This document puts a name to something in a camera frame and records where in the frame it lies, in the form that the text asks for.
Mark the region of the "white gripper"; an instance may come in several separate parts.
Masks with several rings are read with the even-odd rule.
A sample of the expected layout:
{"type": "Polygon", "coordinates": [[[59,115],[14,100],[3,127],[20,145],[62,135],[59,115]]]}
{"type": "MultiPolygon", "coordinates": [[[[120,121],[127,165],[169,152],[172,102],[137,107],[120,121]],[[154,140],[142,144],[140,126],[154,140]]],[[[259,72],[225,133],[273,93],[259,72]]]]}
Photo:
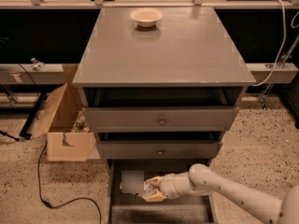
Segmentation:
{"type": "Polygon", "coordinates": [[[160,186],[161,192],[139,194],[139,197],[148,203],[162,202],[166,199],[176,199],[188,194],[192,190],[191,181],[187,172],[181,174],[168,174],[163,177],[155,176],[146,180],[154,187],[160,186]]]}

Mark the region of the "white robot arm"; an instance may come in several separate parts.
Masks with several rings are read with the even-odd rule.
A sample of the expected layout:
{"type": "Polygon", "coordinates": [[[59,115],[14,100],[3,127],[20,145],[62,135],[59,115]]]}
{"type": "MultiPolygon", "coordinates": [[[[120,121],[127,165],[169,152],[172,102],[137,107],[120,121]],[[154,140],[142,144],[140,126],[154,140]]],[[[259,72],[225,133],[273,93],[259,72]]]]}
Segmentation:
{"type": "Polygon", "coordinates": [[[194,164],[188,172],[155,176],[144,182],[138,196],[146,202],[173,200],[183,195],[203,196],[216,191],[263,224],[299,224],[299,186],[280,200],[226,179],[204,164],[194,164]]]}

